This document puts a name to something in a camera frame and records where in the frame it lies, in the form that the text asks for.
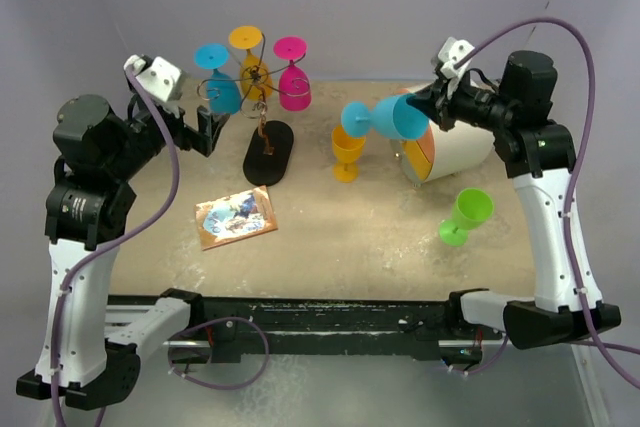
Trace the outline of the yellow wine glass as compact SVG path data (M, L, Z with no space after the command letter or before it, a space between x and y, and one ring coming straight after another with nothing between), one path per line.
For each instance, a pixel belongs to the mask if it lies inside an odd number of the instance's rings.
M343 183L353 182L359 174L357 165L366 143L365 137L350 136L341 125L337 125L331 133L332 151L336 158L333 175Z
M255 26L244 25L235 28L228 37L229 44L245 52L240 64L240 87L249 100L268 99L273 93L273 83L269 68L264 61L265 36Z

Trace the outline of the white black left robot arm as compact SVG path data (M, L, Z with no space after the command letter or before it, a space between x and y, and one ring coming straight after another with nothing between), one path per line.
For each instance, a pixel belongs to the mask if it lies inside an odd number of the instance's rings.
M99 95L59 110L53 132L59 157L46 201L51 259L48 325L36 366L18 395L84 411L124 401L144 362L166 341L212 334L209 358L237 363L254 354L380 355L436 360L439 302L260 301L205 297L169 289L124 329L105 331L108 290L136 195L130 182L162 150L213 152L227 116L207 107L198 123L133 86L125 117Z

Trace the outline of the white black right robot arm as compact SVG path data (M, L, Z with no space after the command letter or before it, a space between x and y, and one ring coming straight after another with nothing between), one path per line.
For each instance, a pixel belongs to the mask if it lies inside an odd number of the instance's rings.
M463 122L494 137L494 147L523 208L536 272L532 299L487 289L456 292L445 313L446 330L467 338L480 325L504 332L518 349L587 339L621 323L607 304L589 266L577 201L570 181L578 166L569 130L551 120L557 81L553 60L515 51L494 91L464 75L453 94L443 78L408 97L408 104L440 129Z

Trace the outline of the pink wine glass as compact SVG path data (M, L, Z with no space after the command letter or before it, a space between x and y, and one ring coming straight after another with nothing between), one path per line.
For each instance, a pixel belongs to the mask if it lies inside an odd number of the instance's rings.
M306 55L306 41L297 36L283 37L274 43L273 51L279 59L288 62L279 78L280 105L291 112L305 110L311 104L310 83L298 62Z

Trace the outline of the blue wine glass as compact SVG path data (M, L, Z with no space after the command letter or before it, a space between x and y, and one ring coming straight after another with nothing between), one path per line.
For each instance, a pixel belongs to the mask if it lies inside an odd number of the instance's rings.
M341 113L341 125L351 137L366 136L374 129L391 140L417 140L428 130L429 118L408 104L410 93L386 97L373 109L362 102L347 104Z
M208 101L210 110L215 114L233 115L241 107L241 95L236 81L221 71L229 58L227 48L218 43L205 44L194 54L195 64L211 71L210 77L199 84L197 92L203 100Z

